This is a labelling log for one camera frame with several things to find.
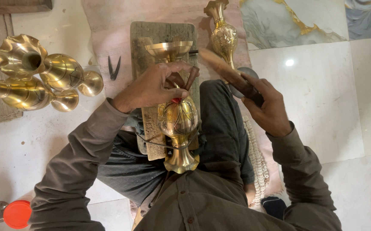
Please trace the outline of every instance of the man's right hand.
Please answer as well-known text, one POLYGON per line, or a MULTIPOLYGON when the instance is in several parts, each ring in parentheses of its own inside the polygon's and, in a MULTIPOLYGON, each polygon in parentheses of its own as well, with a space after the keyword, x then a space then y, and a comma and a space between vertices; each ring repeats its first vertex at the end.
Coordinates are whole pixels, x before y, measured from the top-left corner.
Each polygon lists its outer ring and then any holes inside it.
POLYGON ((266 79, 255 79, 245 73, 241 76, 252 84, 263 96, 261 108, 248 98, 241 98, 257 124, 273 137, 284 137, 291 133, 291 125, 285 112, 284 98, 266 79))

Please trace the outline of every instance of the wooden plank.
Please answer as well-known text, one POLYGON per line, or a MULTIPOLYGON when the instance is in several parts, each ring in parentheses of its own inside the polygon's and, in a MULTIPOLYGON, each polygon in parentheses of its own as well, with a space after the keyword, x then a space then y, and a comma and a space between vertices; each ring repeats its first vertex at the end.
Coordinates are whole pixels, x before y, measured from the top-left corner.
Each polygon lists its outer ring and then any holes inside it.
MULTIPOLYGON (((130 26, 130 38, 131 38, 131 61, 132 61, 132 75, 133 79, 137 78, 142 74, 147 66, 149 65, 150 60, 147 61, 147 64, 144 65, 144 60, 148 58, 144 55, 150 56, 144 47, 141 47, 139 44, 138 38, 148 37, 152 40, 153 44, 162 43, 162 42, 171 42, 172 38, 183 39, 183 41, 193 41, 192 50, 197 49, 197 30, 192 24, 168 24, 168 23, 153 23, 153 22, 132 22, 130 26), (142 52, 134 51, 135 49, 143 49, 142 52)), ((184 60, 192 65, 198 66, 197 56, 191 56, 184 58, 184 60)), ((188 73, 182 74, 184 80, 188 79, 188 73)), ((199 110, 200 100, 199 100, 199 80, 198 77, 195 79, 193 86, 190 89, 190 96, 193 98, 196 107, 199 110)), ((144 132, 147 137, 151 137, 158 144, 165 144, 165 136, 159 137, 156 134, 161 134, 160 130, 157 127, 157 109, 156 108, 142 108, 143 113, 143 124, 144 132)), ((195 144, 190 145, 191 148, 195 149, 195 144)), ((156 160, 160 158, 165 158, 167 155, 167 150, 156 145, 147 144, 147 154, 149 160, 156 160)))
POLYGON ((0 0, 0 14, 45 12, 51 9, 52 0, 0 0))
MULTIPOLYGON (((144 48, 146 45, 153 44, 150 37, 138 37, 131 39, 131 68, 133 81, 136 80, 148 66, 155 63, 155 59, 144 48)), ((144 125, 144 138, 147 141, 166 144, 165 136, 157 126, 157 106, 141 108, 144 125)), ((167 149, 161 146, 146 143, 146 153, 149 160, 165 158, 167 149)))

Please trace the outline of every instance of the brass vase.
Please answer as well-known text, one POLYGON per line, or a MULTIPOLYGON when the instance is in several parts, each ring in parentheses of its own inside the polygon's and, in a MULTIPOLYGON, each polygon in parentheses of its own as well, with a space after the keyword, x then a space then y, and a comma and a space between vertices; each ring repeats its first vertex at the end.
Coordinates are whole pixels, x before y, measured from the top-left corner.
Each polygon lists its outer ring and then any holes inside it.
POLYGON ((43 62, 42 81, 51 88, 63 91, 78 89, 85 96, 98 95, 103 89, 103 79, 95 71, 83 71, 80 64, 64 54, 51 54, 43 62))
MULTIPOLYGON (((160 104, 157 123, 162 133, 171 138, 173 147, 185 147, 190 134, 197 130, 198 112, 194 101, 187 97, 178 103, 160 104)), ((188 148, 173 149, 173 154, 166 157, 164 166, 168 171, 181 174, 187 170, 195 170, 199 160, 200 156, 193 157, 188 148)))
POLYGON ((78 89, 85 96, 95 96, 103 89, 103 79, 95 71, 83 71, 80 64, 64 54, 47 55, 32 36, 9 36, 0 47, 0 70, 12 79, 31 80, 39 74, 51 88, 78 89))
POLYGON ((56 110, 68 112, 75 109, 79 102, 76 90, 52 92, 48 85, 33 76, 30 80, 0 80, 0 98, 21 111, 39 110, 51 103, 56 110))
MULTIPOLYGON (((192 45, 193 41, 177 41, 148 45, 145 48, 150 55, 162 62, 175 62, 180 61, 192 45)), ((190 134, 197 132, 197 123, 198 112, 191 97, 180 102, 158 105, 158 127, 163 134, 171 138, 173 147, 185 147, 190 134)), ((199 155, 193 157, 188 148, 173 149, 172 155, 165 158, 164 166, 168 171, 181 174, 187 170, 195 170, 199 160, 199 155)))
POLYGON ((214 18, 215 29, 210 38, 214 52, 235 70, 233 55, 237 48, 237 31, 234 26, 225 22, 223 16, 228 3, 228 0, 209 1, 204 13, 214 18))
POLYGON ((0 47, 0 70, 13 79, 31 80, 45 70, 46 57, 47 51, 32 36, 9 36, 0 47))

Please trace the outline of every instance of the white tile floor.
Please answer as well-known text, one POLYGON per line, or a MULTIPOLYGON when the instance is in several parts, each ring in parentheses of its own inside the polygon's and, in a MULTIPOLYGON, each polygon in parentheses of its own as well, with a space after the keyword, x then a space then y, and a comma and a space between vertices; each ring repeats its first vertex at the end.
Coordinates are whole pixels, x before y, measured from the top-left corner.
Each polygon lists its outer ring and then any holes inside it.
MULTIPOLYGON (((51 12, 12 15, 15 34, 35 36, 49 53, 68 54, 82 66, 96 65, 80 0, 53 2, 51 12)), ((330 0, 335 6, 338 2, 330 0)), ((334 31, 347 37, 339 27, 334 31)), ((259 76, 284 94, 303 143, 323 163, 343 230, 371 230, 371 40, 252 50, 250 56, 259 76)), ((105 95, 80 97, 70 113, 47 106, 0 124, 0 200, 13 201, 39 182, 48 160, 67 143, 67 134, 105 95)), ((127 199, 99 181, 87 197, 92 219, 106 230, 130 230, 127 199)), ((1 224, 3 230, 11 229, 1 224)))

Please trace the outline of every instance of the pink mat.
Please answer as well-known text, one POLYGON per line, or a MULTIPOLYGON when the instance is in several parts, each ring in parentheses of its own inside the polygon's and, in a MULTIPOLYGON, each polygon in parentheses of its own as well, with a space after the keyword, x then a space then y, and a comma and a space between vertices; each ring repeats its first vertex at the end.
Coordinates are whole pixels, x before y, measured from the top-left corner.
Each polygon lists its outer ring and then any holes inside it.
MULTIPOLYGON (((227 23, 233 25, 238 32, 238 46, 234 53, 236 67, 251 67, 248 55, 247 40, 241 19, 238 0, 229 0, 224 17, 227 23)), ((132 82, 130 24, 133 21, 149 21, 164 23, 189 23, 198 30, 198 48, 209 46, 211 32, 214 29, 213 19, 203 13, 208 0, 82 0, 87 20, 91 29, 93 50, 96 52, 100 72, 104 79, 107 97, 114 97, 123 88, 132 82), (108 72, 108 56, 116 67, 119 56, 121 66, 117 79, 110 80, 108 72)), ((218 79, 219 76, 198 59, 200 68, 200 83, 209 79, 218 79)), ((248 110, 240 100, 241 113, 249 115, 248 110)), ((270 185, 266 195, 282 190, 278 174, 278 165, 272 159, 271 143, 265 136, 265 131, 252 121, 256 131, 259 149, 264 155, 270 175, 270 185)))

